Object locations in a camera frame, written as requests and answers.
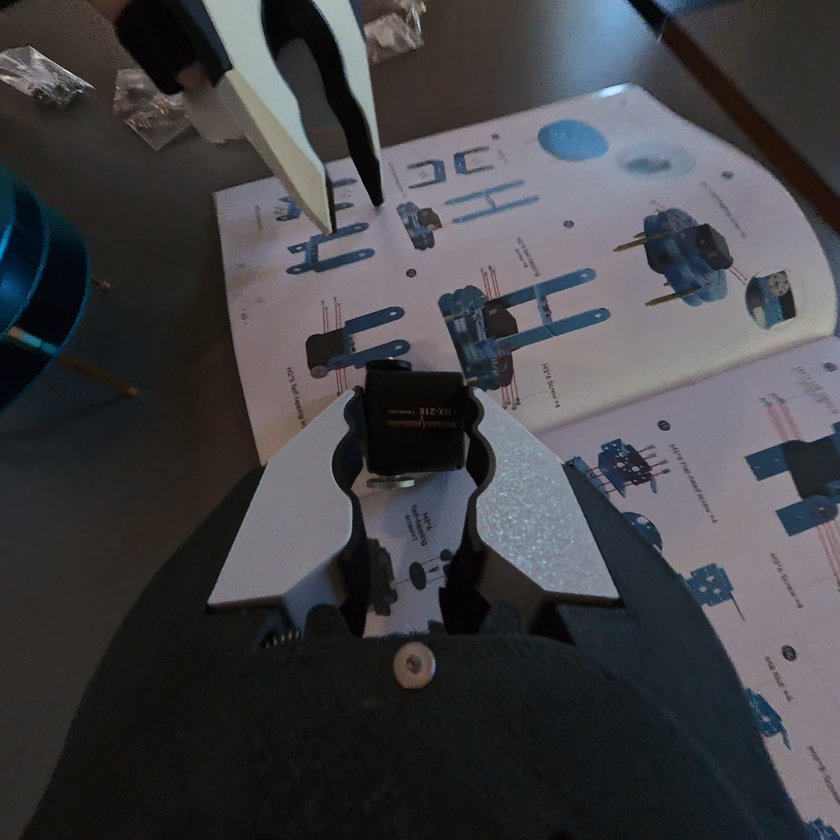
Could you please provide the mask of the small clear screw bag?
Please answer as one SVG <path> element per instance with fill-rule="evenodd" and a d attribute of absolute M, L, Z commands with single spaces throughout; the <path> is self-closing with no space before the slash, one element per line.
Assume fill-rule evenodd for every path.
<path fill-rule="evenodd" d="M 115 77 L 112 113 L 158 152 L 191 128 L 183 94 L 162 93 L 141 69 L 120 69 Z"/>
<path fill-rule="evenodd" d="M 68 109 L 94 87 L 31 45 L 1 53 L 1 82 L 41 104 Z"/>

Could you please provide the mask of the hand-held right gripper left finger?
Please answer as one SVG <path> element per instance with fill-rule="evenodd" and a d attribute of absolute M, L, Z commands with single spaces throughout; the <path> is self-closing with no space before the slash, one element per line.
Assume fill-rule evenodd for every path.
<path fill-rule="evenodd" d="M 213 610 L 270 606 L 302 629 L 315 606 L 366 617 L 366 532 L 353 484 L 364 406 L 341 395 L 269 460 L 208 598 Z"/>

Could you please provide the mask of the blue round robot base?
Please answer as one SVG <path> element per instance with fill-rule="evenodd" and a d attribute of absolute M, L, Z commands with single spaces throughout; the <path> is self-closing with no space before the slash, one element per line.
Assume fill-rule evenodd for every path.
<path fill-rule="evenodd" d="M 62 366 L 118 394 L 138 389 L 67 353 L 95 285 L 84 237 L 6 167 L 1 169 L 1 409 Z"/>

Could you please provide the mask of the dark desk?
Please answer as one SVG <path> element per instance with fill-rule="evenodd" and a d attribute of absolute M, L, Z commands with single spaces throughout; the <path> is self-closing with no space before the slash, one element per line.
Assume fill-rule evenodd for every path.
<path fill-rule="evenodd" d="M 781 171 L 628 2 L 427 2 L 425 45 L 372 71 L 384 146 L 636 83 Z M 95 87 L 66 111 L 2 86 L 2 160 L 87 237 L 73 350 L 2 412 L 2 838 L 32 816 L 84 689 L 149 580 L 258 457 L 228 328 L 213 193 L 268 174 L 246 143 L 155 152 L 113 113 L 131 65 L 88 2 L 20 2 L 32 45 Z"/>

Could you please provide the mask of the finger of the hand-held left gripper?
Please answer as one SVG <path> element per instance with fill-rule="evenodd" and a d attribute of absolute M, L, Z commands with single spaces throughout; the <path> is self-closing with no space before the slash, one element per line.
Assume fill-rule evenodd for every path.
<path fill-rule="evenodd" d="M 382 152 L 358 3 L 266 1 L 262 9 L 269 54 L 296 100 L 317 162 L 343 136 L 371 204 L 380 207 Z"/>
<path fill-rule="evenodd" d="M 207 81 L 191 92 L 191 121 L 213 143 L 247 139 L 324 234 L 334 228 L 327 174 L 277 68 L 262 2 L 191 2 L 191 41 Z"/>

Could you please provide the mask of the white instruction manual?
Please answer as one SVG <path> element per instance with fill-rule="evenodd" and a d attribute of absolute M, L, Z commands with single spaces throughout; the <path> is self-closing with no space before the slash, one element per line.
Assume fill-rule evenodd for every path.
<path fill-rule="evenodd" d="M 838 338 L 812 226 L 746 154 L 625 85 L 214 195 L 259 460 L 374 350 L 461 371 L 670 563 L 812 838 L 838 838 Z"/>

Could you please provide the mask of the black servo motor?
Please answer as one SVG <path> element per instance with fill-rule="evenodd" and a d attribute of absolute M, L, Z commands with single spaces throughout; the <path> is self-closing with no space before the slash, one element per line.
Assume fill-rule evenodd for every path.
<path fill-rule="evenodd" d="M 415 485 L 417 477 L 466 464 L 467 385 L 454 371 L 415 371 L 401 359 L 368 362 L 364 380 L 369 488 Z"/>

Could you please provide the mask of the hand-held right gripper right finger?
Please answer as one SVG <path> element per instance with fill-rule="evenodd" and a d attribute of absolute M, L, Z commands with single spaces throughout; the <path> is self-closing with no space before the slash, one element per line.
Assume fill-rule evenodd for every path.
<path fill-rule="evenodd" d="M 465 395 L 465 470 L 475 488 L 445 573 L 445 630 L 477 635 L 512 613 L 531 635 L 569 635 L 560 607 L 619 594 L 562 460 L 483 391 Z"/>

